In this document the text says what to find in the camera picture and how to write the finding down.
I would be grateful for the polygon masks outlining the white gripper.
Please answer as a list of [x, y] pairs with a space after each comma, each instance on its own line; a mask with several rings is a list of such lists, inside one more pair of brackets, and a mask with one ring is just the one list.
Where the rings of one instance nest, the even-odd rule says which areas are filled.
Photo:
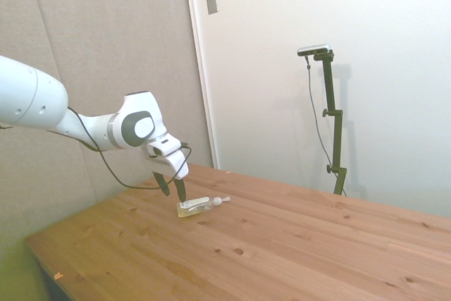
[[181, 150], [176, 150], [173, 153], [160, 156], [150, 154], [146, 149], [142, 149], [145, 162], [149, 165], [154, 174], [156, 183], [159, 189], [165, 196], [170, 195], [168, 183], [164, 176], [175, 177], [173, 182], [177, 189], [177, 194], [180, 201], [186, 201], [185, 183], [183, 178], [189, 173], [186, 163], [186, 158]]

